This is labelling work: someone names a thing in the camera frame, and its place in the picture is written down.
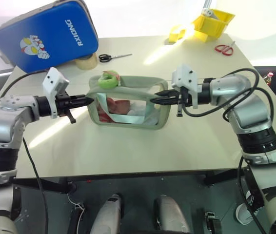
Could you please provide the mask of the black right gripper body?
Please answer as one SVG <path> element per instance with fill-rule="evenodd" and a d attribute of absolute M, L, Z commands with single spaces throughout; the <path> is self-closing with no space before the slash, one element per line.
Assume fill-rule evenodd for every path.
<path fill-rule="evenodd" d="M 183 112 L 191 116 L 191 113 L 186 109 L 191 96 L 188 93 L 188 89 L 185 87 L 180 88 L 180 94 L 177 101 L 177 117 L 183 117 Z"/>

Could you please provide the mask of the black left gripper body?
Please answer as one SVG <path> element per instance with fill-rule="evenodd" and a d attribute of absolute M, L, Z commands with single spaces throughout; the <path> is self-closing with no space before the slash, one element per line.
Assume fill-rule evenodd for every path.
<path fill-rule="evenodd" d="M 71 114 L 71 109 L 74 109 L 74 103 L 71 97 L 67 94 L 57 94 L 56 95 L 56 107 L 59 117 L 68 117 L 71 124 L 76 123 L 76 119 Z"/>

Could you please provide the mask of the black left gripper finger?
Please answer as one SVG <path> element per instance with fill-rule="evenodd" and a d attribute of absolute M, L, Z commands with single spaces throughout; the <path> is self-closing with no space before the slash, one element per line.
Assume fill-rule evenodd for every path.
<path fill-rule="evenodd" d="M 87 97 L 86 95 L 74 95 L 71 96 L 72 101 L 93 101 L 92 98 Z"/>
<path fill-rule="evenodd" d="M 93 99 L 77 99 L 71 101 L 71 107 L 83 107 L 90 105 L 94 100 Z"/>

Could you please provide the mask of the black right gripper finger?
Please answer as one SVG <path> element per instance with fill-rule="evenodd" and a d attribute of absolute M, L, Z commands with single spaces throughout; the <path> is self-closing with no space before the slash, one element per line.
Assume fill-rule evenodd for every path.
<path fill-rule="evenodd" d="M 176 97 L 177 96 L 177 90 L 174 90 L 174 89 L 163 90 L 163 91 L 155 93 L 155 95 L 158 95 L 160 97 Z"/>
<path fill-rule="evenodd" d="M 177 97 L 157 97 L 153 99 L 153 103 L 158 105 L 177 105 Z"/>

